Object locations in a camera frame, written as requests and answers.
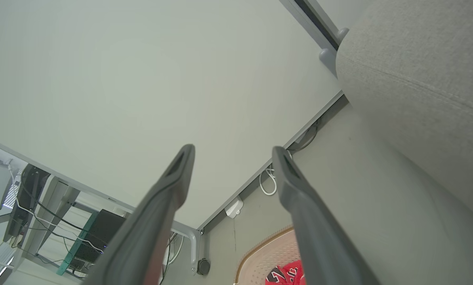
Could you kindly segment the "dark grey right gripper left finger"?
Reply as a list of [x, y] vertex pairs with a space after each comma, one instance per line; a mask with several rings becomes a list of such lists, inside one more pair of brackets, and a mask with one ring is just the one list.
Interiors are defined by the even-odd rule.
[[186, 144], [110, 241], [84, 285], [158, 285], [175, 211], [186, 201], [195, 147]]

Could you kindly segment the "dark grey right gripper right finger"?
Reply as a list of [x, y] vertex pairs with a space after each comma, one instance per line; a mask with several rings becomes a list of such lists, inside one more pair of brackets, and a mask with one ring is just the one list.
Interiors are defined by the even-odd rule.
[[379, 285], [329, 208], [281, 146], [272, 149], [277, 193], [290, 213], [308, 285]]

